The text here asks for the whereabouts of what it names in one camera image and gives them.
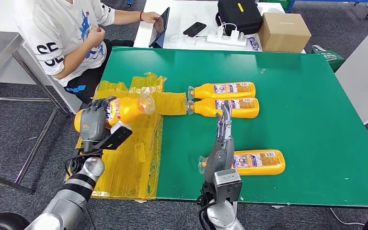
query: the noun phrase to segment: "power strip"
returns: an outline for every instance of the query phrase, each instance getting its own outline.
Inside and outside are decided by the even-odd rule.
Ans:
[[[216,34],[210,34],[207,36],[207,42],[229,46],[246,46],[247,40],[246,38],[233,40],[230,38],[230,36],[225,35],[223,35],[221,38],[217,38]]]
[[[218,26],[217,34],[208,35],[207,42],[229,46],[246,46],[247,40],[243,37],[243,33],[239,37],[239,31],[237,30],[237,28],[235,28],[235,30],[232,30],[230,36],[223,35],[223,30],[223,26]]]

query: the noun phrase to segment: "bottle label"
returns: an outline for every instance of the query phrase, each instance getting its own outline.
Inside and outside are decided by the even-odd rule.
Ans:
[[[119,98],[116,98],[115,100],[110,101],[106,108],[106,119],[107,120],[112,120],[115,116],[119,120],[121,119],[120,112],[119,112]]]
[[[227,92],[250,92],[251,90],[250,83],[247,82],[214,84],[214,92],[218,94]]]
[[[215,100],[215,109],[221,109],[221,106],[229,101],[229,105],[232,109],[253,109],[255,108],[253,98],[242,98],[242,99],[226,99],[226,100]]]
[[[236,154],[232,161],[234,168],[264,167],[280,164],[280,160],[275,152]]]

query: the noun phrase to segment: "black bag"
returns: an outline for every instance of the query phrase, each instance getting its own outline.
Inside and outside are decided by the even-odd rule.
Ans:
[[[254,0],[219,0],[215,19],[218,26],[222,23],[235,24],[245,35],[257,33],[263,22]],[[230,36],[234,29],[233,25],[225,26],[226,35]]]

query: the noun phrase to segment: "metal table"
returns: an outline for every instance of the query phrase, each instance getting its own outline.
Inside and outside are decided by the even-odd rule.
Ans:
[[[21,101],[21,102],[52,102],[56,106],[53,112],[51,113],[43,131],[40,133],[39,137],[35,145],[32,148],[26,162],[24,163],[22,169],[20,170],[16,180],[14,182],[9,181],[5,178],[0,177],[0,185],[8,186],[13,189],[22,191],[24,193],[32,193],[33,190],[31,188],[24,187],[21,184],[24,175],[26,174],[27,169],[29,168],[30,163],[35,157],[37,150],[39,149],[43,138],[46,136],[48,129],[50,128],[56,113],[60,111],[64,116],[69,114],[68,108],[62,106],[57,99],[52,95],[52,93],[47,89],[47,87],[36,77],[30,67],[23,60],[21,55],[19,54],[19,48],[22,48],[22,43],[24,42],[23,38],[19,33],[13,32],[0,32],[0,68],[13,57],[21,67],[26,71],[26,73],[32,78],[32,80],[44,91],[48,98],[6,98],[0,97],[0,101]]]

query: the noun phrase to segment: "black pants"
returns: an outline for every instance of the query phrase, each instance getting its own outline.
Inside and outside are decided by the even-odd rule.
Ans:
[[[103,61],[102,65],[98,68],[87,69],[84,71],[81,76],[76,77],[70,80],[64,89],[76,95],[82,102],[88,104],[92,101],[92,97],[95,94],[95,89],[99,82],[101,81],[102,75],[105,70],[105,66],[108,63],[109,56],[112,52],[112,47],[114,46],[128,46],[133,47],[133,41],[127,40],[107,40],[103,41],[106,45],[106,58]],[[70,89],[79,89],[77,92],[72,91]]]

